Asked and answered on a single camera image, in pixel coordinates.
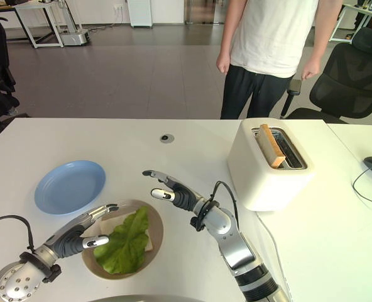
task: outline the desk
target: desk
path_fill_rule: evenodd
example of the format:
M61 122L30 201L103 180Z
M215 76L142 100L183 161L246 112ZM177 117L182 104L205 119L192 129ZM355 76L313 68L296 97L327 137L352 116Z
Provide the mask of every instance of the desk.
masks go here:
M41 3L41 2L38 2L38 0L31 0L31 1L21 3L21 4L18 4L18 5L15 6L16 12L21 16L21 19L23 19L23 16L21 15L21 11L25 10L25 9L42 9L45 16L46 16L46 20L48 21L49 27L51 28L52 32L43 36L43 37L41 37L41 38L39 38L39 39L37 39L37 40L35 40L35 38L31 34L30 29L28 28L28 26L25 25L25 22L23 22L23 26L24 26L26 32L28 33L28 38L30 39L34 48L54 47L54 46L63 47L63 42L62 42L62 39L60 38L60 35L59 35L59 27L57 25L56 19L53 15L53 12L52 12L52 6L53 5L57 5L57 2L52 1L50 3ZM39 42L43 41L44 39L46 39L47 37L49 37L52 34L55 34L56 39L58 40L58 43L39 43Z
M10 6L10 5L6 5L6 6L0 6L0 13L5 13L7 11L14 11L16 13L16 16L17 16L17 19L18 21L20 22L20 25L21 27L23 28L24 30L24 33L26 35L26 38L10 38L10 39L7 39L7 41L22 41L22 40L30 40L30 36L28 34L28 31L27 29L24 27L24 24L20 18L20 15L17 13L17 10L15 10L14 7Z
M352 39L348 40L348 39L334 38L334 35L335 35L343 17L345 16L345 13L346 13L347 9L351 9L351 10L357 11L357 12L362 13L362 14L365 15L364 18L362 19L362 21L360 22L360 24L358 26L358 29L355 31L355 34L362 27L365 27L366 25L368 25L370 18L372 18L372 11L368 11L367 9L357 8L357 7L355 7L353 5L350 5L350 4L344 4L344 8L342 9L341 14L339 15L339 19L337 21L336 26L334 27L334 31L332 32L332 35L331 35L329 41L339 41L339 42L351 42L352 41Z
M372 301L372 211L351 189L363 166L336 132L320 120L285 120L310 154L312 182L288 207L260 213L275 237L294 302ZM30 301L90 301L119 294L175 294L206 302L244 301L219 256L216 242L189 225L190 214L150 197L160 185L141 171L156 169L208 196L217 180L232 184L226 158L240 121L16 119L0 134L0 216L23 215L39 245L74 215L51 216L38 210L33 193L39 180L71 160L98 162L107 181L88 208L120 199L140 199L160 213L164 239L153 262L133 277L99 279L80 255L62 259L60 275L42 284ZM358 126L368 137L372 128ZM175 141L159 138L171 133ZM232 208L225 191L221 206ZM270 236L254 212L239 206L241 231L261 254L276 282L286 288ZM26 230L0 222L0 269L26 247Z

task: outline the person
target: person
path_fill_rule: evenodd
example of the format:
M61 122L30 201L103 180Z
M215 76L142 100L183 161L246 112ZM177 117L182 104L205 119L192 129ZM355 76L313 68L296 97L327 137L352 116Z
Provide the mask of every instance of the person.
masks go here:
M231 0L217 68L226 74L221 119L268 117L297 71L315 20L314 47L301 78L320 71L342 0Z

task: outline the round hole on table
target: round hole on table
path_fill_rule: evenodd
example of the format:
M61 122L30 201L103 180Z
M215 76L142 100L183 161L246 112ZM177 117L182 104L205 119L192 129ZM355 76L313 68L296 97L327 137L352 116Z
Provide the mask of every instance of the round hole on table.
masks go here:
M160 137L161 143L172 143L175 137L172 134L164 134Z

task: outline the white t-shirt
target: white t-shirt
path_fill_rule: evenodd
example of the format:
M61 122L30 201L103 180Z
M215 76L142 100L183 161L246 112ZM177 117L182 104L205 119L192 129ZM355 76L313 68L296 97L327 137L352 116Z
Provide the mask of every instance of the white t-shirt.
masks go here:
M235 32L231 64L259 74L296 73L319 0L248 0Z

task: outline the cable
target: cable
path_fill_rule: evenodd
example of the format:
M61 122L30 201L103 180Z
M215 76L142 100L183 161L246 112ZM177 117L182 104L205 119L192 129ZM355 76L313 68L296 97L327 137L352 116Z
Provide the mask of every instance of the cable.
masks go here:
M368 201L370 201L371 203L372 203L372 199L369 199L369 198L367 198L367 197L365 197L365 196L363 196L361 193L359 193L358 192L358 190L355 188L355 183L356 183L356 181L363 175L363 174L365 174L366 172L368 172L369 170L372 170L372 167L369 167L369 168L367 168L365 171L363 171L362 173L360 173L360 175L354 180L354 182L352 183L352 188L354 189L354 191L355 191L355 193L356 194L358 194L359 196L361 196L362 198L364 198L364 199L366 199L366 200L368 200Z
M217 190L218 190L218 187L219 187L220 184L222 184L227 189L229 195L232 198L232 202L234 204L234 214L235 214L235 219L236 219L236 225L238 226L238 229L239 229L239 216L238 216L238 207L236 206L236 199L235 199L235 197L234 197L234 195L232 193L231 188L225 182L223 182L223 181L217 181L216 182L216 185L214 186L214 190L213 190L213 192L211 194L211 198L209 200L213 200L214 199L214 197L215 197L215 195L217 193Z
M271 240L273 241L273 245L274 245L275 253L276 253L276 259L277 259L277 261L278 261L278 265L280 266L280 270L281 270L282 278L284 279L285 285L287 286L287 292L288 292L289 300L292 302L293 299L292 299L291 291L290 291L290 288L289 288L289 285L288 285L288 281L287 281L287 279L285 278L284 270L283 270L282 265L281 265L280 253L278 253L278 247L277 247L277 245L276 245L276 242L275 242L274 236L273 236L273 234L270 232L270 230L268 229L268 227L265 225L265 223L263 222L263 220L261 220L261 217L259 216L259 214L258 214L256 211L255 211L254 213L256 214L256 216L257 216L257 218L259 219L261 225L262 225L263 228L267 231L267 233L269 234Z
M35 253L35 249L34 249L34 241L33 241L33 234L31 232L31 227L30 227L30 223L28 222L27 219L25 219L24 217L21 217L21 216L18 216L18 215L6 215L6 216L1 216L0 217L0 220L2 219L6 219L6 218L14 218L14 219L17 219L21 222L23 222L27 229L28 229L28 246L27 246L27 249L31 250L32 253L34 254Z
M106 30L107 28L112 28L116 23L112 23L110 25L105 25L105 26L97 26L97 27L92 27L88 28L90 32L95 32L97 30ZM121 22L119 23L120 25L123 24L123 8L121 8Z

